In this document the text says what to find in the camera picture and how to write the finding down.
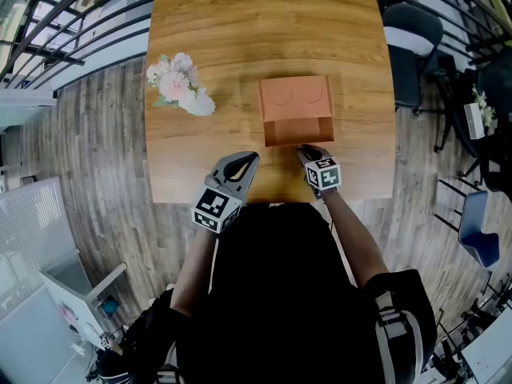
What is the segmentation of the blue chair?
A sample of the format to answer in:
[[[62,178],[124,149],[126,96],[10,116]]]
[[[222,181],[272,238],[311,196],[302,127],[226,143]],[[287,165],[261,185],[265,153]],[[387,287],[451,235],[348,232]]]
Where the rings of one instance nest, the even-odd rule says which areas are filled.
[[[463,178],[458,178],[458,180],[473,188],[474,192],[465,194],[442,179],[439,179],[438,182],[464,198],[462,210],[454,210],[460,217],[459,225],[453,225],[438,214],[434,216],[457,233],[459,245],[462,246],[482,268],[489,269],[498,262],[500,254],[498,234],[484,233],[482,231],[488,192],[480,190],[477,186],[465,181]]]

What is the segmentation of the glass window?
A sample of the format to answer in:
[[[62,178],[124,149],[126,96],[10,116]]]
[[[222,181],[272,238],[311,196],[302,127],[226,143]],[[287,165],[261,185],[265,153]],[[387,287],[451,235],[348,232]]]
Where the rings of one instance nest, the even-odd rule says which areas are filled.
[[[32,18],[42,18],[41,8],[54,6],[53,0],[0,0],[0,66],[7,62],[16,43],[28,33]]]

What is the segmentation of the white desk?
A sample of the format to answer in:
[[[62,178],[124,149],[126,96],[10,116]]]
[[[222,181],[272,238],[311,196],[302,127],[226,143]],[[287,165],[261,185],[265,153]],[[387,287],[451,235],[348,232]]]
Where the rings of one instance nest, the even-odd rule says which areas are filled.
[[[477,384],[487,384],[512,357],[512,330],[490,326],[462,350]]]
[[[92,286],[75,249],[39,272],[59,312],[80,337],[99,349],[109,346],[107,336],[115,333],[112,317],[118,301],[108,295],[110,285],[126,270],[122,263],[96,286]]]

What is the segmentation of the person's left forearm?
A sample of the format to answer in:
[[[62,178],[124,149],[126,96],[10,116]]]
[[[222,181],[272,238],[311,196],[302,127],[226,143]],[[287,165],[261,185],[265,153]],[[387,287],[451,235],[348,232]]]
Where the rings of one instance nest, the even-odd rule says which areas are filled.
[[[191,317],[208,295],[216,244],[216,233],[197,229],[174,287],[171,309]]]

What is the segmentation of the pink flower bouquet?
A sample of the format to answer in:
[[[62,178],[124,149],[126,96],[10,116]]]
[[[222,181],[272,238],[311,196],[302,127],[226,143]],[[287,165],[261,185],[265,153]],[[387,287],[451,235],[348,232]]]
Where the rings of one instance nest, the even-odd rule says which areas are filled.
[[[184,53],[177,53],[172,59],[160,55],[158,62],[146,69],[146,80],[158,91],[154,106],[181,108],[178,100],[187,90],[207,94],[206,88],[199,81],[197,67],[191,57]]]

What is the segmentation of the white low cabinet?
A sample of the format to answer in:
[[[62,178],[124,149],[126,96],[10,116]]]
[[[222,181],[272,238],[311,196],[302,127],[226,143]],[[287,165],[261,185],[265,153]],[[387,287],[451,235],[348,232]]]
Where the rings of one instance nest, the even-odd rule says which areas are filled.
[[[52,89],[0,88],[0,131],[21,126],[44,110],[55,106]]]

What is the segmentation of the person's right forearm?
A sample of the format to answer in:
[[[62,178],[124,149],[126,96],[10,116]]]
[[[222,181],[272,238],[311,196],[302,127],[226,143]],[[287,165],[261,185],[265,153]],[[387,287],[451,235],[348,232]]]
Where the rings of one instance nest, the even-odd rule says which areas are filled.
[[[354,280],[359,288],[377,274],[388,273],[382,253],[368,229],[336,189],[322,192]]]

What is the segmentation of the black folding chair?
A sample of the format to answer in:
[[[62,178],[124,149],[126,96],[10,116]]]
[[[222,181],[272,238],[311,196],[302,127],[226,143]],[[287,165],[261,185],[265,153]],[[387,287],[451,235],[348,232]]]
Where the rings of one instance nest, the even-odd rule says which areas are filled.
[[[442,23],[437,16],[406,2],[385,8],[382,22],[395,107],[416,110],[422,102],[421,78],[440,71],[437,49],[443,36]]]

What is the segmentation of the person's black clothing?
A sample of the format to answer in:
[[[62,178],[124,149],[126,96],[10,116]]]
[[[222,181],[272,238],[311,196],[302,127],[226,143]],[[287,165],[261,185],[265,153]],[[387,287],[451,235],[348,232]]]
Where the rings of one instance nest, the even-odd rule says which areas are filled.
[[[154,384],[175,348],[185,384],[385,384],[377,299],[415,317],[390,341],[409,384],[436,342],[416,270],[378,274],[362,288],[346,273],[327,222],[308,203],[247,206],[219,238],[210,292],[190,315],[167,309],[128,361],[130,384]]]

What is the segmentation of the black office chair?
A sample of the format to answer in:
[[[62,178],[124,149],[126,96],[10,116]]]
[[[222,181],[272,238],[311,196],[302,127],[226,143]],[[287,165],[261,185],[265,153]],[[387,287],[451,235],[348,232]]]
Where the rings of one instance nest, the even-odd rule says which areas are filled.
[[[466,70],[454,79],[434,79],[446,116],[446,138],[454,130],[462,147],[474,158],[466,177],[480,169],[480,180],[493,192],[503,192],[512,200],[512,51],[500,54],[479,70]],[[497,126],[484,129],[482,138],[472,139],[464,105],[474,101],[474,94],[486,98],[495,114]]]

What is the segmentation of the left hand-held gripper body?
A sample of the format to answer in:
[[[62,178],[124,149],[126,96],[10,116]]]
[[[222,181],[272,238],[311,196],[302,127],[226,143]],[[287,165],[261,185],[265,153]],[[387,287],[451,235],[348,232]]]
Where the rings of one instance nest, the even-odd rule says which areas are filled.
[[[220,186],[209,174],[192,204],[192,221],[220,234],[236,219],[245,203],[245,195]]]

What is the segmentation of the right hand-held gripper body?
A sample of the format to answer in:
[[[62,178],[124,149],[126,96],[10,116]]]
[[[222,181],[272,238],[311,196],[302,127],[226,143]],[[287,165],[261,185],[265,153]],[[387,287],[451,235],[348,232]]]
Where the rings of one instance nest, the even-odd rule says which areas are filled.
[[[316,199],[322,199],[322,192],[338,188],[342,184],[341,169],[337,161],[327,156],[304,165],[306,182]]]

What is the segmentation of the white rectangular planter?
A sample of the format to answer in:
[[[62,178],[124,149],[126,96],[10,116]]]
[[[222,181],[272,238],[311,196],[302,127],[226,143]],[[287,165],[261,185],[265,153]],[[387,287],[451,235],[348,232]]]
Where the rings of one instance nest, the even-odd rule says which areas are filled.
[[[471,140],[478,140],[485,136],[481,111],[477,103],[464,105],[466,120]]]

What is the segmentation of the white perforated panel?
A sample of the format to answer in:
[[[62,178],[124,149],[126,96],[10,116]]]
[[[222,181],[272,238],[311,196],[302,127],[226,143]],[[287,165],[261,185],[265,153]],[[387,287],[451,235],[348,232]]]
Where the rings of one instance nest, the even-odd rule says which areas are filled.
[[[58,177],[0,194],[0,321],[41,288],[40,271],[74,249]]]

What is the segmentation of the cream flower bunch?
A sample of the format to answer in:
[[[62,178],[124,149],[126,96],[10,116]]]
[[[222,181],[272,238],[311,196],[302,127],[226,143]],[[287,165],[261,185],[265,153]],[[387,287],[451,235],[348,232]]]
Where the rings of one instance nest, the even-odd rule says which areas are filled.
[[[487,103],[486,93],[480,92],[476,85],[472,87],[472,94],[474,103],[478,105],[484,127],[490,128],[492,121],[495,120],[495,109]]]

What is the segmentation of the white ceramic vase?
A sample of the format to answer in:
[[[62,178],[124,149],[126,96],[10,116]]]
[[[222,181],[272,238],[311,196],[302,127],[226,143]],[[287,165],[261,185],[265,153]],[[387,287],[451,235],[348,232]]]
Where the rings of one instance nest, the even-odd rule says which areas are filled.
[[[181,94],[178,104],[189,114],[195,116],[209,116],[212,115],[216,109],[212,98],[202,91],[185,91]]]

